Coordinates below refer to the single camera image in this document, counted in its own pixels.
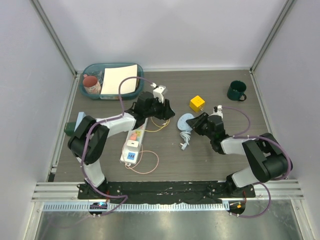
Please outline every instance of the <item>mug handle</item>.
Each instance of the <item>mug handle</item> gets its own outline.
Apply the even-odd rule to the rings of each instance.
[[[244,99],[239,99],[240,102],[243,102],[247,99],[247,95],[245,95],[244,93],[242,94],[242,96],[244,96]]]

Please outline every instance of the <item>power strip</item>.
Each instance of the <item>power strip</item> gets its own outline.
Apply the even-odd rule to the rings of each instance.
[[[145,130],[147,127],[147,122],[148,118],[145,119],[144,124],[142,124],[139,128],[128,132],[120,157],[121,162],[130,165],[137,164],[142,140],[144,138]]]

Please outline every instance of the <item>pink mug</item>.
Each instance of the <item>pink mug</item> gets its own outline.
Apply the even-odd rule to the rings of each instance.
[[[84,89],[88,94],[100,94],[101,85],[96,76],[84,75],[84,79],[82,83],[83,83]]]

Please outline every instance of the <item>gray table surface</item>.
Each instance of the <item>gray table surface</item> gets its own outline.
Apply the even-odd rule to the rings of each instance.
[[[211,148],[210,141],[205,136],[191,134],[190,146],[182,151],[177,122],[185,113],[198,114],[189,107],[190,100],[196,95],[205,100],[204,111],[212,113],[217,105],[235,107],[246,112],[251,118],[250,135],[261,135],[267,132],[267,126],[259,105],[259,101],[248,70],[219,70],[219,71],[169,71],[146,72],[145,77],[158,85],[165,85],[168,89],[165,97],[170,100],[176,115],[170,124],[158,132],[146,132],[143,138],[143,149],[154,151],[159,156],[157,169],[146,175],[137,174],[125,168],[120,163],[121,149],[127,132],[114,135],[107,139],[102,156],[101,168],[109,181],[194,181],[194,180],[224,180],[227,175],[248,166],[248,161],[240,155],[220,155]],[[244,102],[231,101],[227,98],[230,83],[234,80],[243,81],[247,85],[247,100]],[[152,88],[146,84],[144,89]],[[133,101],[125,101],[128,109]],[[77,91],[70,122],[75,122],[78,112],[85,112],[94,118],[106,118],[118,115],[121,106],[118,101],[91,100]],[[246,129],[247,119],[240,113],[223,110],[223,122],[229,135]],[[148,130],[157,129],[151,121]],[[60,154],[55,182],[79,182],[83,180],[79,163],[67,148],[69,137],[65,137]],[[138,171],[147,172],[156,164],[156,157],[152,153],[144,153]]]

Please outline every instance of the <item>blue plastic basket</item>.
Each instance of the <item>blue plastic basket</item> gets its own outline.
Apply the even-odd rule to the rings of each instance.
[[[83,84],[84,81],[84,75],[87,74],[88,76],[95,76],[98,78],[99,83],[102,85],[104,84],[104,76],[105,76],[105,69],[108,68],[121,68],[121,67],[127,67],[127,66],[132,66],[136,65],[136,63],[132,62],[124,62],[124,63],[96,63],[92,64],[90,66],[87,66],[85,70],[83,71],[83,74],[80,77],[80,92],[87,96],[88,98],[91,98],[93,100],[119,100],[119,95],[118,94],[90,94],[87,93],[85,86]],[[142,67],[137,64],[138,66],[138,72],[137,76],[138,77],[144,77],[144,70]],[[143,80],[138,80],[137,87],[134,92],[131,93],[126,93],[122,94],[121,97],[123,100],[131,100],[135,99],[138,94],[144,89],[144,81]]]

